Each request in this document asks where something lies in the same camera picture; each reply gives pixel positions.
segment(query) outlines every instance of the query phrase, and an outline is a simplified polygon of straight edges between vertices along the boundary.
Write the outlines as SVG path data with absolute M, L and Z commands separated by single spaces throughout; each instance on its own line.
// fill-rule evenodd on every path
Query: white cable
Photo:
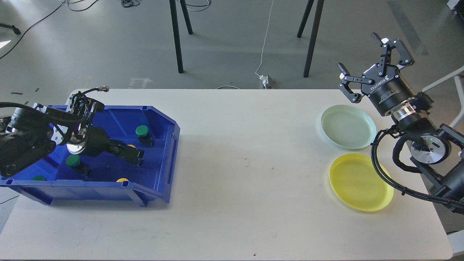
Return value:
M 267 20 L 267 29 L 266 29 L 266 35 L 264 36 L 264 43 L 263 43 L 263 50 L 261 51 L 261 62 L 259 63 L 258 69 L 256 69 L 255 74 L 259 76 L 256 72 L 261 68 L 261 65 L 263 64 L 263 54 L 264 54 L 264 46 L 266 45 L 266 37 L 267 37 L 267 32 L 269 31 L 269 22 L 271 21 L 271 11 L 272 11 L 272 6 L 274 5 L 274 0 L 272 0 L 271 4 L 271 9 L 269 10 L 269 19 Z
M 203 9 L 201 9 L 201 10 L 193 10 L 193 9 L 188 8 L 188 7 L 187 7 L 187 9 L 190 10 L 190 11 L 192 11 L 192 12 L 201 12 L 201 11 L 203 11 L 203 10 L 206 10 L 206 9 L 208 9 L 208 7 L 211 5 L 211 0 L 206 0 L 206 1 L 208 2 L 208 3 L 206 4 L 206 7 L 203 8 Z
M 231 86 L 231 85 L 224 85 L 224 86 L 218 87 L 218 88 L 216 88 L 216 89 L 222 89 L 222 88 L 225 88 L 225 87 L 230 87 L 230 88 L 235 88 L 235 89 L 239 89 L 239 90 L 240 90 L 240 88 L 235 87 L 235 86 Z

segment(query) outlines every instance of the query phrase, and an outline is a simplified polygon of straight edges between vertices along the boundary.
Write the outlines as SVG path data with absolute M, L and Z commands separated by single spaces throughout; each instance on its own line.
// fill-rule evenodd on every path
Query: white table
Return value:
M 332 192 L 328 170 L 352 151 L 330 144 L 318 119 L 339 90 L 110 90 L 107 105 L 153 105 L 180 126 L 171 203 L 20 197 L 0 234 L 0 259 L 53 260 L 440 260 L 452 249 L 433 205 L 395 191 L 375 213 Z M 392 124 L 365 98 L 355 106 L 377 128 Z M 397 168 L 394 140 L 380 162 Z M 369 155 L 370 148 L 355 151 Z M 408 161 L 409 153 L 401 159 Z

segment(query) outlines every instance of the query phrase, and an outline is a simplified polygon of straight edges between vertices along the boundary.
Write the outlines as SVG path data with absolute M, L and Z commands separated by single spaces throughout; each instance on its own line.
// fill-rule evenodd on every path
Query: robotiq logo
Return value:
M 383 78 L 380 82 L 376 83 L 374 85 L 374 87 L 371 87 L 371 91 L 373 91 L 375 88 L 379 87 L 380 85 L 384 84 L 386 81 L 388 81 L 390 78 L 387 76 L 385 76 L 385 78 Z

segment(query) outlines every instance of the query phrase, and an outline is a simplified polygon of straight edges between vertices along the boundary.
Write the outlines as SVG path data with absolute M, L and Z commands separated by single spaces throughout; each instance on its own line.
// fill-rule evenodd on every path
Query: black table leg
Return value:
M 6 25 L 6 24 L 0 24 L 0 27 L 4 27 L 4 28 L 8 28 L 8 29 L 12 29 L 13 32 L 17 35 L 20 35 L 21 34 L 21 31 L 16 28 L 15 26 L 9 26 L 9 25 Z
M 180 50 L 179 23 L 177 21 L 177 10 L 176 10 L 175 0 L 169 0 L 169 6 L 171 7 L 171 20 L 173 22 L 174 45 L 175 45 L 175 55 L 177 57 L 177 68 L 179 69 L 179 73 L 184 73 L 184 66 L 182 64 L 182 51 Z
M 306 64 L 304 65 L 303 77 L 309 76 L 309 69 L 313 59 L 314 45 L 316 45 L 317 30 L 319 30 L 319 22 L 321 21 L 322 6 L 324 0 L 317 0 L 316 13 L 314 16 L 313 30 L 311 31 L 311 38 L 309 39 L 308 55 L 306 56 Z
M 308 21 L 309 13 L 311 12 L 313 4 L 314 0 L 308 0 L 308 4 L 306 5 L 306 9 L 304 10 L 303 19 L 301 19 L 300 29 L 298 29 L 298 33 L 296 34 L 296 37 L 298 38 L 301 38 L 301 35 L 303 34 L 304 26 Z
M 193 34 L 192 24 L 190 23 L 190 17 L 188 16 L 188 9 L 185 0 L 179 0 L 180 6 L 182 7 L 182 12 L 184 13 L 185 23 L 187 24 L 188 34 Z

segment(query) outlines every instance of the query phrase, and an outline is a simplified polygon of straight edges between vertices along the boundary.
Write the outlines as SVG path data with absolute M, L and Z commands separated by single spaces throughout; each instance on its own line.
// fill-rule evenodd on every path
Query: light green plate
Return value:
M 377 129 L 374 121 L 362 110 L 350 105 L 335 105 L 321 117 L 324 135 L 342 148 L 364 148 L 374 140 Z

